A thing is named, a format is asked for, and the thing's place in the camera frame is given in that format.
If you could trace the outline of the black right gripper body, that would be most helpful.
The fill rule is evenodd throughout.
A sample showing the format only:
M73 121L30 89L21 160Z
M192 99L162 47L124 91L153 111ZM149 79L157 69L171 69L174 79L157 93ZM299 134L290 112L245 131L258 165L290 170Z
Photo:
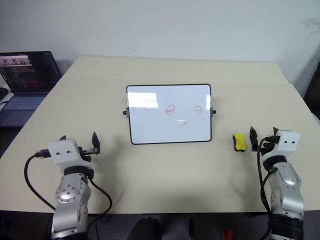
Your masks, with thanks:
M267 136L263 138L259 143L259 153L261 156L271 152L275 145L279 143L280 137L276 135Z

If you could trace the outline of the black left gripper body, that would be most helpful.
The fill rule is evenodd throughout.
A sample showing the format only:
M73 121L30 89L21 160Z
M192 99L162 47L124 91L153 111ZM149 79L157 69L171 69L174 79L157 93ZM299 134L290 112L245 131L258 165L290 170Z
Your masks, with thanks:
M78 150L79 150L81 159L89 163L92 161L91 155L97 154L97 148L90 148L87 150L83 150L82 147L78 147Z

